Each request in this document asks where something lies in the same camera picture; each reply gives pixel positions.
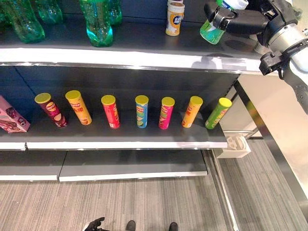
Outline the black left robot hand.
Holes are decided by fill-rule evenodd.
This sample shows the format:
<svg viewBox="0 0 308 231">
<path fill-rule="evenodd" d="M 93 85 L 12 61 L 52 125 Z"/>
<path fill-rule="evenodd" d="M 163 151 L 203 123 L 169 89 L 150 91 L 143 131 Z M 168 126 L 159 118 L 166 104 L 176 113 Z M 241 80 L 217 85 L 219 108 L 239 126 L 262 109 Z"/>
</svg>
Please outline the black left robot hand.
<svg viewBox="0 0 308 231">
<path fill-rule="evenodd" d="M 105 220 L 105 217 L 101 217 L 101 218 L 95 219 L 94 221 L 88 222 L 83 227 L 82 231 L 103 231 L 103 229 L 99 228 L 99 226 L 101 226 L 104 220 Z"/>
</svg>

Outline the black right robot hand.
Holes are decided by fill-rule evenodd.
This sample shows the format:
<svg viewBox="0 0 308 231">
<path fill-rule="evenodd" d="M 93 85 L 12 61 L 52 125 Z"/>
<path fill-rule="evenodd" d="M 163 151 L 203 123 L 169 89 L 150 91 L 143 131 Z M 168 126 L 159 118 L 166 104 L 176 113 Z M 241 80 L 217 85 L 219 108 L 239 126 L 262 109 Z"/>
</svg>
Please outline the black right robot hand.
<svg viewBox="0 0 308 231">
<path fill-rule="evenodd" d="M 250 0 L 244 10 L 228 10 L 207 0 L 204 12 L 216 28 L 234 34 L 256 34 L 263 46 L 268 46 L 285 26 L 298 23 L 292 5 L 285 0 Z"/>
</svg>

